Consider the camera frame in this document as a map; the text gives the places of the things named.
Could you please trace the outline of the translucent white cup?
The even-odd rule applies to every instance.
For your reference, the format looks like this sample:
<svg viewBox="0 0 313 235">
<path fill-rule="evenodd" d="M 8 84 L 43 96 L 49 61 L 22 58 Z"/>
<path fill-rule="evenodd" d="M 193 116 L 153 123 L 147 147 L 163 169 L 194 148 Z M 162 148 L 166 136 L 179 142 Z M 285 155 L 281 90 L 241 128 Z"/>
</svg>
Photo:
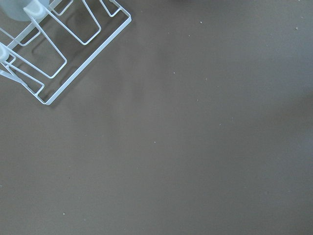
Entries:
<svg viewBox="0 0 313 235">
<path fill-rule="evenodd" d="M 42 18 L 48 8 L 49 0 L 1 0 L 0 8 L 11 19 L 26 22 L 29 16 Z"/>
</svg>

